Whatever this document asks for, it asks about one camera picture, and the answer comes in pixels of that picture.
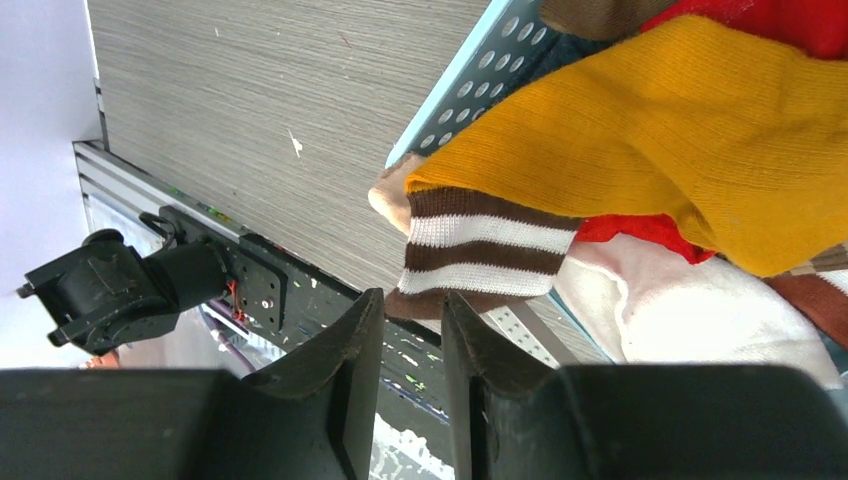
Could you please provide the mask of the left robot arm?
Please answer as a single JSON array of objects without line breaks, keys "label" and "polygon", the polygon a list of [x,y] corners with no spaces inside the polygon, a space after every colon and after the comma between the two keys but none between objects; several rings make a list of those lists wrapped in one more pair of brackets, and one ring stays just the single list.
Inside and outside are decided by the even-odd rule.
[{"label": "left robot arm", "polygon": [[226,261],[211,242],[142,257],[120,232],[104,229],[28,272],[16,293],[46,308],[55,324],[47,335],[52,345],[100,356],[173,331],[183,312],[223,296],[227,283]]}]

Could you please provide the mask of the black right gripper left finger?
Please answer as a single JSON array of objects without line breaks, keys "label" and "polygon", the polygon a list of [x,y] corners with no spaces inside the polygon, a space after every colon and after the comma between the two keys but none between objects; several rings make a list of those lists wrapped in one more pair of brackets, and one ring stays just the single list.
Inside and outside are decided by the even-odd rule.
[{"label": "black right gripper left finger", "polygon": [[9,370],[5,479],[365,479],[384,296],[237,377],[226,370]]}]

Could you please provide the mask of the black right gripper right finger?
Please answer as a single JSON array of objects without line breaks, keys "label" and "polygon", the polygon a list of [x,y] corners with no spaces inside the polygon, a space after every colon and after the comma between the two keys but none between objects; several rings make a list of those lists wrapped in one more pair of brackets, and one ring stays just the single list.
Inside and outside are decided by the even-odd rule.
[{"label": "black right gripper right finger", "polygon": [[769,365],[551,368],[458,294],[442,310],[460,479],[843,479],[847,427],[805,373]]}]

